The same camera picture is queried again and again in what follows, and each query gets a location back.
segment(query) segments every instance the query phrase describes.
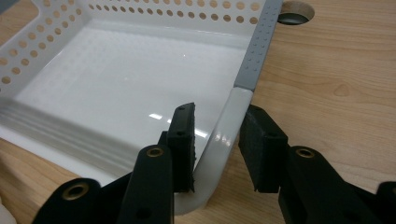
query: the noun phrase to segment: black plastic part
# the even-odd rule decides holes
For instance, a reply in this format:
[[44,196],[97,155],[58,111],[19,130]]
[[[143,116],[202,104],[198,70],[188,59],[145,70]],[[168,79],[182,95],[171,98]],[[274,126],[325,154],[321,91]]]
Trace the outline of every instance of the black plastic part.
[[172,177],[167,146],[140,150],[116,223],[174,223]]
[[95,216],[92,217],[96,224],[116,223],[132,173],[125,175],[101,188],[95,204]]
[[288,137],[261,108],[250,105],[242,123],[239,148],[259,192],[277,193],[284,174]]
[[95,216],[93,208],[99,191],[99,183],[92,179],[78,178],[66,182],[47,199],[33,223],[95,223],[92,220]]
[[168,132],[162,132],[162,133],[161,133],[161,136],[160,136],[160,139],[158,140],[158,145],[166,145],[166,142],[167,142],[166,138],[167,138],[167,136],[168,136]]
[[375,196],[383,222],[396,223],[396,182],[381,183]]
[[306,222],[306,210],[288,176],[283,179],[278,202],[285,223],[301,224]]
[[173,158],[174,192],[194,191],[194,110],[194,103],[179,106],[167,134],[166,145],[172,150]]
[[314,149],[292,147],[286,167],[306,210],[305,223],[381,223]]

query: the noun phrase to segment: white plastic tray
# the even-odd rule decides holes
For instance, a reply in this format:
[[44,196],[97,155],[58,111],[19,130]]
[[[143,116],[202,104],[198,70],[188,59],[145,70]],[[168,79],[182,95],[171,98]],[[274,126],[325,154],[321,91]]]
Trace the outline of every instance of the white plastic tray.
[[0,48],[0,137],[104,185],[195,102],[196,193],[175,203],[178,214],[202,206],[251,100],[235,80],[265,1],[33,2],[39,16]]

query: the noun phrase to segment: wood grain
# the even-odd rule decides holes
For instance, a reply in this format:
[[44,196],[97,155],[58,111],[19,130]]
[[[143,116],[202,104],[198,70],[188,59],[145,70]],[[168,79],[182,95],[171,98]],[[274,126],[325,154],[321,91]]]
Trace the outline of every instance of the wood grain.
[[[396,179],[396,1],[304,0],[300,26],[279,24],[252,103],[291,145],[319,150],[348,182],[372,192]],[[0,44],[37,14],[28,0],[0,15]],[[19,223],[76,175],[0,141],[0,196]],[[277,195],[254,192],[234,147],[205,208],[176,223],[283,223]]]

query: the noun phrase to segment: ventilation hole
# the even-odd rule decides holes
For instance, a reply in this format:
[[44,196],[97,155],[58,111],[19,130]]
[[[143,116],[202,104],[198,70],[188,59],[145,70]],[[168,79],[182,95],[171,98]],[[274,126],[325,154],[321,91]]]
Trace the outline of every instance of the ventilation hole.
[[37,51],[35,50],[30,51],[30,56],[32,56],[32,58],[36,58],[38,56]]
[[44,32],[44,30],[45,30],[45,29],[44,29],[44,26],[42,26],[42,25],[37,25],[36,29],[37,29],[37,31],[40,32],[40,33]]
[[21,47],[21,48],[26,48],[27,47],[27,43],[26,43],[26,41],[24,41],[24,40],[21,40],[20,42],[18,42],[18,45]]
[[258,20],[257,20],[257,18],[256,17],[252,17],[252,18],[250,18],[250,23],[251,24],[257,24],[257,22],[258,22]]
[[22,59],[22,60],[21,60],[21,64],[27,66],[27,65],[29,65],[29,60],[27,60],[27,59]]
[[301,25],[314,18],[315,10],[307,3],[291,1],[282,5],[277,21],[285,25]]
[[212,16],[210,16],[212,18],[213,21],[217,21],[219,19],[218,14],[212,14]]
[[8,51],[9,55],[15,57],[18,55],[18,51],[16,49],[11,49]]
[[55,18],[60,18],[61,17],[61,13],[59,13],[59,11],[53,11],[52,15]]
[[229,1],[224,1],[223,2],[223,7],[228,9],[228,8],[231,7],[231,3]]
[[210,6],[211,7],[217,7],[218,6],[218,2],[215,0],[210,1]]
[[61,33],[62,33],[61,29],[59,29],[59,28],[55,29],[55,34],[56,35],[60,35]]
[[49,42],[53,42],[53,35],[47,35],[47,40]]
[[1,82],[3,82],[4,84],[9,84],[11,82],[11,78],[10,77],[2,77]]
[[242,9],[245,8],[245,3],[243,3],[243,2],[238,2],[238,3],[236,3],[236,7],[237,7],[238,9],[242,10]]
[[224,19],[225,21],[231,21],[231,17],[230,17],[229,15],[225,15],[225,16],[223,17],[223,19]]
[[21,73],[21,69],[19,67],[13,67],[11,69],[12,74],[19,75]]
[[47,46],[46,46],[46,44],[44,44],[43,42],[40,42],[40,43],[38,44],[38,47],[39,47],[40,49],[45,49]]
[[52,24],[52,19],[51,18],[46,18],[46,24],[51,25]]
[[29,37],[29,39],[34,40],[35,39],[35,33],[29,33],[27,35]]
[[204,0],[198,0],[197,4],[198,4],[199,7],[204,7],[205,6]]
[[50,0],[44,0],[43,5],[44,7],[50,7]]
[[63,28],[69,27],[69,23],[67,23],[67,21],[63,21],[63,22],[62,22],[62,27],[63,27]]
[[258,3],[252,3],[252,4],[250,5],[250,9],[253,10],[253,11],[257,11],[257,10],[260,9],[260,4],[258,4]]
[[67,11],[67,6],[66,5],[61,5],[61,10],[62,11]]
[[183,132],[183,131],[178,131],[178,132],[176,132],[176,134],[179,135],[179,136],[182,136],[182,135],[184,135],[184,134],[186,134],[186,133]]
[[202,20],[204,20],[204,19],[206,19],[206,14],[205,14],[204,12],[201,12],[201,13],[199,14],[199,17],[200,17]]
[[241,16],[238,16],[237,18],[236,18],[236,21],[237,22],[239,22],[239,23],[242,23],[242,22],[244,22],[244,18],[243,17],[241,17]]
[[8,64],[7,58],[0,58],[0,65],[6,66]]

